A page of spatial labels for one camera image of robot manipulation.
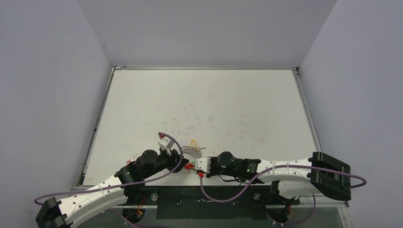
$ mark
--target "red wire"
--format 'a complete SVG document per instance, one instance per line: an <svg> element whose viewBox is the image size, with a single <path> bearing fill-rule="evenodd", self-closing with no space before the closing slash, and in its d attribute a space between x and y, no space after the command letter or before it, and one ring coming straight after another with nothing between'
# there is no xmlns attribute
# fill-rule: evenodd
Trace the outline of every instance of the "red wire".
<svg viewBox="0 0 403 228"><path fill-rule="evenodd" d="M141 206L144 202L145 202L145 196L143 195L143 201L139 205L137 205L137 211L136 211L137 216L138 216L138 213L140 211L139 206Z"/></svg>

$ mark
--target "small round object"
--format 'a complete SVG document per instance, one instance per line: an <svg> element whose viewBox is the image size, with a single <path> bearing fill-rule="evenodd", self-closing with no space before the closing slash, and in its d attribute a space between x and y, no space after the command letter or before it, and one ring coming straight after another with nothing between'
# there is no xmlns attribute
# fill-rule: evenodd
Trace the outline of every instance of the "small round object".
<svg viewBox="0 0 403 228"><path fill-rule="evenodd" d="M234 161L235 161L235 158L234 158L234 156L232 155L232 153L229 152L229 151L222 152L222 153L218 156L218 164L219 164L221 167L228 167L228 166L230 166Z"/></svg>
<svg viewBox="0 0 403 228"><path fill-rule="evenodd" d="M259 200L260 199L260 193L256 192L255 194L253 194L253 198L255 200Z"/></svg>
<svg viewBox="0 0 403 228"><path fill-rule="evenodd" d="M157 199L158 199L158 194L157 193L151 194L151 200L152 201L156 201Z"/></svg>

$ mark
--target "gray wall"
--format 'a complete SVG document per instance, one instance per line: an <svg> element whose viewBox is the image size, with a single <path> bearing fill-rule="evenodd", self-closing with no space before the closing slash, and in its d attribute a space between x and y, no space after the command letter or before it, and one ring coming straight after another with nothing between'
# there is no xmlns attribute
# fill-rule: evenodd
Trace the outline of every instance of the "gray wall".
<svg viewBox="0 0 403 228"><path fill-rule="evenodd" d="M295 67L336 0L78 0L114 65Z"/></svg>
<svg viewBox="0 0 403 228"><path fill-rule="evenodd" d="M0 3L0 227L78 180L109 63L75 0Z"/></svg>
<svg viewBox="0 0 403 228"><path fill-rule="evenodd" d="M403 218L403 1L339 0L300 75L324 152L368 185L350 202L358 228Z"/></svg>

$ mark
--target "white table surface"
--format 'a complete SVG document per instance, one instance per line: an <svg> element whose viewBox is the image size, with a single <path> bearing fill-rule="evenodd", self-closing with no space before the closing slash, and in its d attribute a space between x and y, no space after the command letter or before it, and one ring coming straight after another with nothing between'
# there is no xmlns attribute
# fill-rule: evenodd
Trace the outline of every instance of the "white table surface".
<svg viewBox="0 0 403 228"><path fill-rule="evenodd" d="M195 139L207 147L203 156L288 161L315 151L291 70L117 70L97 131L84 185L102 182L131 156L158 151L159 131L181 146ZM213 177L204 184L237 183ZM199 178L183 169L147 185L199 185Z"/></svg>

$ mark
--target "black mounting bracket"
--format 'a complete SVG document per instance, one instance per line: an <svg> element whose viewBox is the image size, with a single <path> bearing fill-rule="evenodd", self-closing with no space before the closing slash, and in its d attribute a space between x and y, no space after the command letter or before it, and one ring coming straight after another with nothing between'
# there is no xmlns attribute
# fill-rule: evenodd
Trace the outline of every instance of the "black mounting bracket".
<svg viewBox="0 0 403 228"><path fill-rule="evenodd" d="M312 158L308 161L315 167L350 173L348 164L323 152L313 152ZM307 177L311 179L311 184L326 197L341 201L351 200L350 177L317 170L312 170Z"/></svg>

